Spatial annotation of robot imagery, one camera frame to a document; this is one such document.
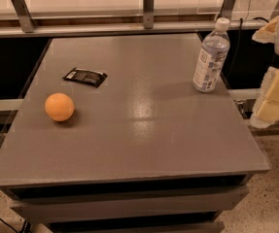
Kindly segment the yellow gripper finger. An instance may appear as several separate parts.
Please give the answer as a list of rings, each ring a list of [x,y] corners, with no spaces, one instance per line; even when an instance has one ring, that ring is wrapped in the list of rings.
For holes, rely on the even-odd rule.
[[[262,44],[273,43],[278,20],[279,17],[272,19],[268,24],[257,30],[252,39]]]
[[[257,98],[250,124],[267,128],[279,120],[279,68],[269,67],[264,74],[260,95]]]

